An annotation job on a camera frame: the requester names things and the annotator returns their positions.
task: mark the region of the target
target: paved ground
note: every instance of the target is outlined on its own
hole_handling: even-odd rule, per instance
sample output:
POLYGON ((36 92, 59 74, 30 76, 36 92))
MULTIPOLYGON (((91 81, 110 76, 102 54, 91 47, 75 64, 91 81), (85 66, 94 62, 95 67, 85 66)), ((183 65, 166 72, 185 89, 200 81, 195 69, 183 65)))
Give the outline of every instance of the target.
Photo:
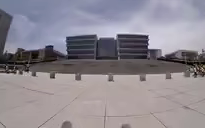
POLYGON ((183 72, 186 66, 174 62, 158 60, 61 60, 33 65, 31 70, 38 72, 57 71, 60 73, 84 74, 160 74, 183 72))
POLYGON ((0 74, 0 128, 205 128, 205 78, 0 74))

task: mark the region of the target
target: concrete pillar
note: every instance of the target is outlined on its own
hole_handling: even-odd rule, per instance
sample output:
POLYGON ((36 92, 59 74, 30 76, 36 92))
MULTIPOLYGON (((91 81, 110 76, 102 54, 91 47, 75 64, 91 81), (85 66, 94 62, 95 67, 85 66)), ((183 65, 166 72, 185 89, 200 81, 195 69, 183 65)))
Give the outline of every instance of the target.
POLYGON ((50 78, 55 79, 55 72, 50 72, 50 78))
POLYGON ((170 72, 166 73, 166 79, 171 79, 171 73, 170 72))
POLYGON ((190 77, 190 75, 191 75, 190 71, 185 71, 184 72, 184 77, 190 77))
POLYGON ((146 74, 139 75, 140 81, 146 81, 146 74))
POLYGON ((77 81, 81 80, 81 74, 80 73, 75 74, 75 80, 77 80, 77 81))
POLYGON ((114 76, 113 76, 112 73, 109 73, 109 74, 108 74, 108 81, 109 81, 109 82, 113 82, 113 81, 114 81, 114 76))
POLYGON ((32 71, 32 72, 31 72, 31 76, 36 77, 36 76, 37 76, 37 73, 36 73, 35 71, 32 71))
POLYGON ((123 125, 121 126, 121 128, 131 128, 131 126, 130 126, 129 124, 123 124, 123 125))
POLYGON ((19 75, 23 75, 23 70, 19 70, 19 75))

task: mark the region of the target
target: cloudy sky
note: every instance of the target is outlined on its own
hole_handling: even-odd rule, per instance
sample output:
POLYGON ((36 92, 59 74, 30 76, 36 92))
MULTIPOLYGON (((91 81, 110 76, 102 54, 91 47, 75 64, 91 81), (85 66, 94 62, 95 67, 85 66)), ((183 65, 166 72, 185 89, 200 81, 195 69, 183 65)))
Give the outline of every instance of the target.
POLYGON ((117 33, 150 36, 163 53, 205 49, 205 0, 0 0, 13 15, 6 49, 55 45, 65 53, 65 37, 117 33))

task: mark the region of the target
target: plaza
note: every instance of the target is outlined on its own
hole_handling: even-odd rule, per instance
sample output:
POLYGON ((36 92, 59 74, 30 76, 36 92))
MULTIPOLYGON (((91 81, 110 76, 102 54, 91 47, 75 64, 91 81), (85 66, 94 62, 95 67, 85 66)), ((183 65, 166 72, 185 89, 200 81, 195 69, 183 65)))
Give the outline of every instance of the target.
POLYGON ((0 74, 0 128, 201 128, 205 77, 0 74))

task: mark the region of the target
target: white building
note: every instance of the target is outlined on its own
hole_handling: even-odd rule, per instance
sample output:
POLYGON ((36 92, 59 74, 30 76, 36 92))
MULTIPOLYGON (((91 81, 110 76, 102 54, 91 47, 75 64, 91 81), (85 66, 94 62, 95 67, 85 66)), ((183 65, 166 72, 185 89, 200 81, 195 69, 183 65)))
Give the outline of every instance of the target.
POLYGON ((167 59, 187 59, 187 60, 194 60, 198 57, 198 51, 192 50, 177 50, 170 54, 166 54, 165 57, 167 59))

